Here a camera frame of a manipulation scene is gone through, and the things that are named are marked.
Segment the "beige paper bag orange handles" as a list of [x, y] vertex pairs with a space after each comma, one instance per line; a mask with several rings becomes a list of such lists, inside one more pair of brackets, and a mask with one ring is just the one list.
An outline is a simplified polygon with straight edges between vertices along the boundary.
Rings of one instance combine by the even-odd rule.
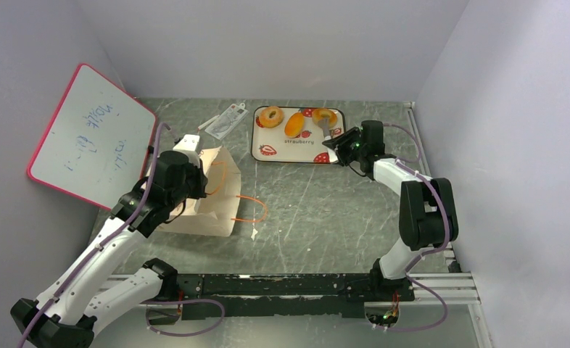
[[[207, 176], [207, 196], [187, 199], [178, 205], [170, 214], [169, 223], [158, 226], [158, 231], [227, 237], [236, 222], [259, 223], [266, 218], [268, 208], [265, 203], [241, 194], [241, 171], [227, 148], [204, 149], [199, 158]], [[238, 217], [238, 208], [245, 199], [260, 205], [263, 215], [253, 219]]]

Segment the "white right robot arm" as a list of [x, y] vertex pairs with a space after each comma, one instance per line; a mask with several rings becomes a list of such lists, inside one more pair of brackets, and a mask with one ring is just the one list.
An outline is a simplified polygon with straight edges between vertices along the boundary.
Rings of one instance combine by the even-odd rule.
[[385, 185], [400, 198], [399, 238], [373, 264], [368, 288], [378, 300], [388, 299], [396, 281], [407, 278], [425, 256], [444, 250], [458, 237], [458, 220], [451, 183], [431, 178], [386, 152], [384, 124], [366, 120], [338, 136], [327, 135], [323, 145], [338, 165], [359, 164], [360, 174]]

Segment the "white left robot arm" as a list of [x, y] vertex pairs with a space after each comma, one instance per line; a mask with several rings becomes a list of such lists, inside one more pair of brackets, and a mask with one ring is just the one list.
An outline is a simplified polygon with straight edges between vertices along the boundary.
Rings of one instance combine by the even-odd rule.
[[19, 346], [88, 347], [95, 336], [131, 308], [153, 299], [166, 302], [178, 292], [178, 272], [166, 262], [146, 261], [131, 277], [98, 293], [117, 265], [187, 199], [207, 195], [196, 151], [165, 151], [149, 175], [122, 195], [91, 245], [36, 299], [19, 299], [10, 310], [22, 332]]

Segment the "metal kitchen tongs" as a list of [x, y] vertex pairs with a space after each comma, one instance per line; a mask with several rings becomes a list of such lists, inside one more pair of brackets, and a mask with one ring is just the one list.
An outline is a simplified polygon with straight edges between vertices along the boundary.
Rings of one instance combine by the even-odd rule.
[[[321, 120], [318, 121], [318, 126], [323, 132], [324, 140], [331, 140], [331, 133], [329, 130], [329, 117], [322, 117]], [[333, 149], [327, 148], [327, 153], [330, 163], [336, 163], [338, 161], [337, 155]]]

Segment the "fake orange donut bread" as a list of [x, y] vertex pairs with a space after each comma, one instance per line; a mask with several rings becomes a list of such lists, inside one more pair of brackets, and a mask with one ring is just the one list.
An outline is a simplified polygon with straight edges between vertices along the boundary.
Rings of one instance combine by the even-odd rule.
[[263, 109], [257, 116], [257, 124], [261, 128], [275, 128], [284, 119], [284, 112], [280, 107], [270, 106]]

